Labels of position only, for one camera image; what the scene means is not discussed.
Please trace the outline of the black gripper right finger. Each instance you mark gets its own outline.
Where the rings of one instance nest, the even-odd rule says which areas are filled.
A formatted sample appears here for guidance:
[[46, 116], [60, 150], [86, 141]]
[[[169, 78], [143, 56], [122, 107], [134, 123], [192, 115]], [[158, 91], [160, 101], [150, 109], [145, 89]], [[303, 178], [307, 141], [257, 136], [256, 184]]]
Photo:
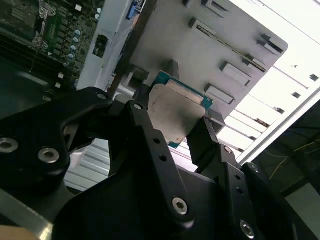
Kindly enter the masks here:
[[196, 173], [218, 185], [218, 229], [228, 240], [296, 240], [298, 233], [288, 215], [264, 206], [268, 214], [257, 223], [246, 176], [237, 165], [233, 151], [220, 144], [212, 123], [202, 117], [187, 136]]

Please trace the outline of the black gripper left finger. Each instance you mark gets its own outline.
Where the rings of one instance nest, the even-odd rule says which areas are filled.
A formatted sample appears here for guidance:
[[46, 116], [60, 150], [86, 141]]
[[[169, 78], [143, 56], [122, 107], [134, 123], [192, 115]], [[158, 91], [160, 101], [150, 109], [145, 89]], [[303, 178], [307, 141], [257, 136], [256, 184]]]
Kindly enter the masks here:
[[115, 103], [88, 87], [0, 122], [0, 185], [47, 194], [60, 184], [70, 153], [93, 139], [107, 140], [110, 177], [132, 170], [138, 184], [150, 184], [169, 227], [191, 227], [195, 217], [163, 134], [136, 101]]

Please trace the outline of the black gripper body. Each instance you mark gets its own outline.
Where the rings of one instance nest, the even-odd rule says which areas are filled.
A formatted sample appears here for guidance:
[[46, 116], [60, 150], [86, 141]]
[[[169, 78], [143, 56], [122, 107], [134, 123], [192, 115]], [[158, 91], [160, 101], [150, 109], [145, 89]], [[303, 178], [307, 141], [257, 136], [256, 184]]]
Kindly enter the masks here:
[[109, 177], [75, 196], [58, 214], [56, 240], [231, 240], [233, 231], [218, 185], [199, 174], [180, 170], [194, 211], [191, 229], [170, 228], [155, 189], [138, 184], [132, 170]]

